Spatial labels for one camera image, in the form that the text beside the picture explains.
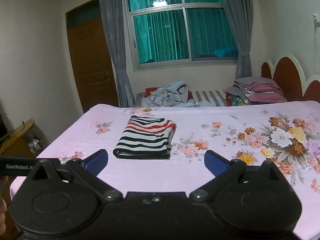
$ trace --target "human hand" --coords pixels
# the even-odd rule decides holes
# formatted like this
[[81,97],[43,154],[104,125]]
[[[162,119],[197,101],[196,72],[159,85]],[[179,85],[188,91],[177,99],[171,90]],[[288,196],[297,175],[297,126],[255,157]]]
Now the human hand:
[[[0,180],[2,180],[4,183],[8,181],[8,176],[0,177]],[[0,235],[3,235],[5,233],[5,212],[7,211],[7,204],[5,203],[4,199],[0,197]]]

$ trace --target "white wall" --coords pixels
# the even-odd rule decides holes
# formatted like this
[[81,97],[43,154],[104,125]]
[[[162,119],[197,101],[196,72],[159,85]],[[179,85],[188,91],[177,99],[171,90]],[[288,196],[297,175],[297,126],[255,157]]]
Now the white wall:
[[[88,2],[89,0],[61,0],[62,14],[67,11]],[[77,94],[76,85],[72,74],[72,66],[70,61],[70,55],[68,50],[67,32],[65,31],[64,24],[64,47],[67,58],[69,75],[73,83],[73,92],[76,100],[78,101],[79,109],[81,108],[80,100]],[[143,92],[145,88],[152,86],[163,86],[171,82],[184,80],[188,82],[192,89],[208,90],[208,89],[225,89],[232,85],[235,78],[236,66],[197,66],[197,67],[178,67],[167,68],[162,70],[147,70],[133,72],[132,58],[130,53],[129,35],[127,21],[125,18],[124,10],[124,35],[125,35],[125,48],[126,48],[126,60],[127,60],[127,73],[133,90],[133,94],[136,95],[139,92]],[[262,32],[262,23],[260,8],[257,0],[254,0],[254,19],[253,19],[253,31],[252,31],[252,49],[251,49],[251,61],[253,75],[260,75],[260,68],[265,59],[265,44],[264,35]]]
[[315,35],[311,15],[320,16],[320,0],[259,0],[267,57],[275,62],[290,52],[300,62],[306,78],[320,74],[320,28]]
[[51,143],[78,117],[59,0],[0,0],[0,103],[16,128],[31,118]]

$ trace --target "transom window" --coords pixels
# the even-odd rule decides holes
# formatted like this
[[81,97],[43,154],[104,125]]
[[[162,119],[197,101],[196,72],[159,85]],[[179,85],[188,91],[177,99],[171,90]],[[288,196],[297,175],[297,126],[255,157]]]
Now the transom window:
[[126,0],[135,70],[238,57],[221,0]]

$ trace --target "window sill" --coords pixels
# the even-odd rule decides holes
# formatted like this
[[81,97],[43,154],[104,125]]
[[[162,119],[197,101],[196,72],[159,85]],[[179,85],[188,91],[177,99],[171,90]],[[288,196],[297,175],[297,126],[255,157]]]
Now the window sill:
[[163,64],[154,65],[154,63],[140,64],[139,67],[133,67],[133,72],[142,72],[149,70],[170,69],[178,67],[200,67],[200,66],[236,66],[236,59],[216,59],[216,60],[199,60],[181,64]]

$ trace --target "red stripe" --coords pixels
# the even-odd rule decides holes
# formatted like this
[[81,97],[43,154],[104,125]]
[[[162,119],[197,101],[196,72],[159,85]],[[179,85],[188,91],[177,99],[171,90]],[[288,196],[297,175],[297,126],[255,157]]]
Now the red stripe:
[[164,128],[164,129],[162,129],[162,130],[159,130],[159,131],[154,131],[154,132],[152,132],[152,131],[146,131],[146,130],[141,130],[141,129],[138,129],[138,128],[134,127],[134,126],[130,126],[130,125],[128,125],[126,128],[132,128],[132,129],[134,129],[134,130],[136,130],[136,131],[144,132],[144,133],[158,134],[158,133],[164,132],[164,131],[167,130],[168,128],[173,128],[173,129],[175,129],[175,126],[176,126],[176,125],[175,125],[174,123],[172,123],[172,124],[168,125],[166,128]]
[[132,124],[132,125],[141,127],[141,128],[143,128],[143,129],[156,129],[156,128],[166,127],[166,126],[169,124],[169,122],[171,122],[171,121],[170,121],[170,120],[167,120],[167,122],[166,122],[165,124],[163,124],[163,125],[152,125],[152,126],[148,126],[148,127],[142,126],[142,125],[137,124],[137,123],[135,123],[135,122],[129,122],[128,125],[129,125],[129,124]]

